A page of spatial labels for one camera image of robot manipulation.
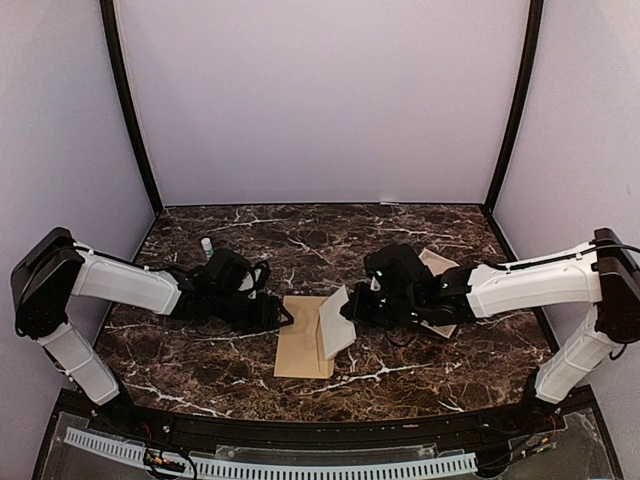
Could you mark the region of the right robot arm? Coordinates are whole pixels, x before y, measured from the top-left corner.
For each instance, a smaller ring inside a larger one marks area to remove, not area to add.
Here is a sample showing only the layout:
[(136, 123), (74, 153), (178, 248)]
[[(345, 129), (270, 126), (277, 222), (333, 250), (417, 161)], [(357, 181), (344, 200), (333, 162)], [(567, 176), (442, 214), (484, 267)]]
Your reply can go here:
[(366, 256), (369, 281), (341, 307), (348, 320), (393, 328), (402, 323), (445, 327), (504, 312), (586, 303), (585, 319), (553, 357), (527, 380), (522, 403), (510, 413), (521, 434), (534, 432), (573, 387), (619, 346), (639, 339), (636, 249), (608, 228), (560, 253), (510, 263), (452, 266), (436, 273), (406, 244)]

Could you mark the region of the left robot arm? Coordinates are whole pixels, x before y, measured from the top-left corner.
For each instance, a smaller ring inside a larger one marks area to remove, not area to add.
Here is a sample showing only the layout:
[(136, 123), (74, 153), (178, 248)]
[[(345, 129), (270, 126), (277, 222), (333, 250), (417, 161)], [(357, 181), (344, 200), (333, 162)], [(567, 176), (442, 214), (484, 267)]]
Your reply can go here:
[(120, 436), (141, 427), (140, 412), (111, 369), (70, 320), (71, 297), (89, 297), (179, 320), (217, 319), (233, 330), (261, 333), (294, 322), (283, 301), (265, 291), (267, 262), (251, 264), (228, 250), (186, 270), (151, 267), (99, 252), (62, 227), (51, 230), (12, 270), (15, 331), (36, 341)]

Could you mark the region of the brown paper envelope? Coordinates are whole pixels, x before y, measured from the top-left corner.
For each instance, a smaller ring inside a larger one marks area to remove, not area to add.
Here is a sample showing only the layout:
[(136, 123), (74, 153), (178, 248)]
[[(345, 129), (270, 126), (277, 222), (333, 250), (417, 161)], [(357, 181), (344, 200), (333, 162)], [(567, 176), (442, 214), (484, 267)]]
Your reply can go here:
[(274, 376), (294, 379), (329, 379), (335, 360), (326, 360), (319, 333), (319, 308), (327, 300), (319, 296), (286, 296), (284, 307), (294, 323), (279, 330)]

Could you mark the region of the beige ornate letter sheet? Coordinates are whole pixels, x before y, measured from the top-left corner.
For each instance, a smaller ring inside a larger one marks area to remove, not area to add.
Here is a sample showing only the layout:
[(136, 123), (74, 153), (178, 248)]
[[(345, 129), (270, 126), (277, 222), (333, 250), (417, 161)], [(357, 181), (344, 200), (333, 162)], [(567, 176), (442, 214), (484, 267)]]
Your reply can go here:
[(349, 301), (345, 285), (339, 287), (319, 307), (320, 333), (325, 360), (333, 359), (352, 345), (356, 338), (354, 323), (341, 314), (341, 308)]

